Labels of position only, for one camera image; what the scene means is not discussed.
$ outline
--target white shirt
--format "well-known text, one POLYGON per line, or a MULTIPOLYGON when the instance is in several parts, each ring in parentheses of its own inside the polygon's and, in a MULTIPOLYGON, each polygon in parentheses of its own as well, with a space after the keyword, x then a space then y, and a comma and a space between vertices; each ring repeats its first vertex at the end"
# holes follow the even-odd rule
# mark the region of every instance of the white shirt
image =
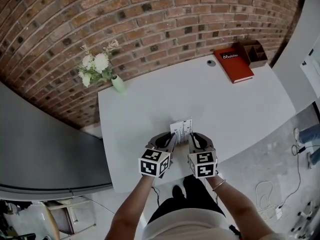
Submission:
MULTIPOLYGON (((185 208, 167 213, 143 231, 142 240, 239 240, 229 229, 226 218, 207 209, 185 208)), ((279 234, 261 240, 284 240, 279 234)))

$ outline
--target green vase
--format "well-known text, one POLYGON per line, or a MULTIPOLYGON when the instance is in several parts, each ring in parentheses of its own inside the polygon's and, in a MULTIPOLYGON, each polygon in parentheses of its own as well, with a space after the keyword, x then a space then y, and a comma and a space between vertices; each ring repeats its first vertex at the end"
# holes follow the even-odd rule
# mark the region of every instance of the green vase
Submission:
POLYGON ((126 86, 124 81, 120 78, 120 76, 115 75, 114 79, 111 79, 113 87, 119 92, 119 93, 125 93, 126 92, 126 86))

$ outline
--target jeans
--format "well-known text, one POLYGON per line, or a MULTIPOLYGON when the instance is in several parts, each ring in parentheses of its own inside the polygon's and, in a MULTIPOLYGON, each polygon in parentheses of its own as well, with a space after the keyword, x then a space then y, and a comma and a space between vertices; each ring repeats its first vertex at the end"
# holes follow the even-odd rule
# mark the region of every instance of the jeans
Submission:
MULTIPOLYGON (((320 124, 316 124, 299 133, 299 141, 302 144, 320 139, 320 124)), ((310 155, 311 163, 315 166, 320 161, 320 148, 310 155)))
POLYGON ((193 175, 185 177, 183 186, 186 197, 182 195, 165 200, 154 212, 148 224, 163 215, 185 208, 207 209, 225 215, 198 178, 193 175))

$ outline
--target bracelet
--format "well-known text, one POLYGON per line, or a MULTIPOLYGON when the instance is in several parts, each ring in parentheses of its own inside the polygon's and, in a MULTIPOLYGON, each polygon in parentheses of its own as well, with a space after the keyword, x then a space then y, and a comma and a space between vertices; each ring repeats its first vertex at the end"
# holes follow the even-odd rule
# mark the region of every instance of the bracelet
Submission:
POLYGON ((223 183, 225 183, 226 182, 226 179, 224 179, 221 183, 219 183, 218 185, 216 185, 213 189, 212 189, 212 191, 215 191, 217 188, 219 188, 223 183))

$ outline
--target wooden organizer box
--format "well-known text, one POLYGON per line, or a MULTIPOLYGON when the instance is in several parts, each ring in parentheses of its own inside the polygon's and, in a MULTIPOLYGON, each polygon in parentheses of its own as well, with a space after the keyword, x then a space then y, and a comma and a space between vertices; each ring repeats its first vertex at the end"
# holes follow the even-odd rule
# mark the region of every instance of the wooden organizer box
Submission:
POLYGON ((235 48, 250 69, 262 67, 268 61, 264 48, 257 40, 237 42, 235 48))

